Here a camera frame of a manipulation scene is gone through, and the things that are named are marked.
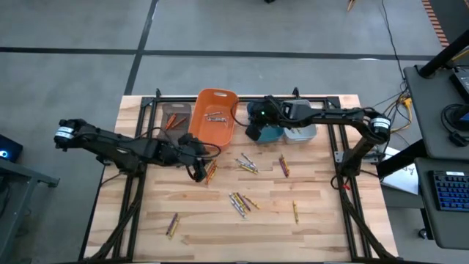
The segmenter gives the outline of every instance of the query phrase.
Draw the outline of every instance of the gray bin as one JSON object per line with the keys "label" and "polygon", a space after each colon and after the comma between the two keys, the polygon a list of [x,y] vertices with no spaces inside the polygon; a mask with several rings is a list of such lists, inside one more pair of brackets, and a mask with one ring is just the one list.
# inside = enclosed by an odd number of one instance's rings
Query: gray bin
{"label": "gray bin", "polygon": [[[306,106],[310,106],[308,100],[288,100],[288,103],[294,104],[303,104]],[[284,138],[287,144],[299,144],[299,143],[306,143],[312,140],[316,136],[316,125],[309,125],[305,128],[292,128],[291,130],[288,128],[284,128]]]}

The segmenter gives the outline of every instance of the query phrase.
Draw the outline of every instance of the wooden table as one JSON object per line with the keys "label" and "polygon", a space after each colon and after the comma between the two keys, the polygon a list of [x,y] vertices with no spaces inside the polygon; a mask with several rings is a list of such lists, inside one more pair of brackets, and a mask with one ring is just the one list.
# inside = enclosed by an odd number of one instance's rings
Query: wooden table
{"label": "wooden table", "polygon": [[[360,106],[357,95],[339,97],[342,107]],[[123,97],[117,133],[133,137],[140,102],[141,96]],[[237,118],[245,120],[246,115],[245,105],[240,104]],[[155,126],[162,116],[159,103]],[[361,137],[354,128],[347,128],[347,135],[351,147]],[[242,158],[241,153],[254,160],[258,175],[237,167],[234,159]],[[281,153],[289,163],[289,178],[278,163]],[[283,140],[256,145],[236,125],[229,149],[217,161],[219,168],[209,185],[195,183],[185,169],[149,165],[134,261],[350,260],[339,193],[329,183],[335,170],[326,125],[317,125],[317,136],[308,144],[296,145]],[[363,169],[375,172],[371,165],[364,164]],[[116,173],[110,166],[103,179]],[[357,181],[366,223],[384,247],[397,255],[378,179],[362,174]],[[124,185],[125,176],[121,176],[101,188],[85,257],[93,255],[117,225]],[[261,209],[241,218],[228,199],[233,191],[252,198]],[[299,224],[295,224],[293,200],[298,204]],[[180,225],[169,240],[165,233],[176,212]],[[361,253],[356,226],[354,233]],[[122,254],[126,245],[124,239]]]}

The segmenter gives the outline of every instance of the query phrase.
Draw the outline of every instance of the orange plastic basket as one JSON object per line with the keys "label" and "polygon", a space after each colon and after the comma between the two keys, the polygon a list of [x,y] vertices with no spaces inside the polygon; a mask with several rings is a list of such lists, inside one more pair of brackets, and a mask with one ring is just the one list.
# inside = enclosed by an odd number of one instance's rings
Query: orange plastic basket
{"label": "orange plastic basket", "polygon": [[[215,144],[221,150],[225,150],[233,136],[235,121],[230,111],[237,100],[237,95],[232,91],[213,88],[202,90],[197,97],[189,133],[203,142]],[[236,114],[236,108],[233,109],[233,114]],[[226,122],[208,121],[205,114],[215,112],[222,114],[210,117],[223,117],[226,118]]]}

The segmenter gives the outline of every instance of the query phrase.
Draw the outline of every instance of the keyboard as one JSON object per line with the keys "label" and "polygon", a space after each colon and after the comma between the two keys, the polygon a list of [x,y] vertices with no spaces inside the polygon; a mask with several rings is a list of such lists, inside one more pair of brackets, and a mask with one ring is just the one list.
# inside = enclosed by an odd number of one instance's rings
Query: keyboard
{"label": "keyboard", "polygon": [[438,210],[469,212],[469,172],[431,171]]}

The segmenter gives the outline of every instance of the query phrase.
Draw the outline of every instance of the gray floor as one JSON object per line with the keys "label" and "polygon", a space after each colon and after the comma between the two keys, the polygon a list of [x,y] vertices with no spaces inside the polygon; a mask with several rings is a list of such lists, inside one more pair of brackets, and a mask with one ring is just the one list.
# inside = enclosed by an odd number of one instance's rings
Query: gray floor
{"label": "gray floor", "polygon": [[[0,1],[0,46],[136,48],[151,0]],[[386,0],[399,54],[431,55],[439,42],[420,0]],[[392,54],[380,1],[160,0],[146,49]],[[78,257],[102,166],[84,150],[53,148],[61,118],[111,129],[133,56],[0,53],[0,133],[24,144],[21,163],[55,177],[40,188],[13,257],[33,263]],[[415,63],[402,62],[403,66]],[[395,61],[144,56],[134,95],[195,95],[207,87],[238,94],[359,94],[363,106],[399,91]],[[383,110],[385,105],[377,107]],[[403,124],[402,118],[396,126]],[[401,135],[420,139],[414,122]],[[393,137],[390,146],[406,143]],[[399,255],[407,260],[466,263],[469,252],[419,240],[417,210],[389,209]]]}

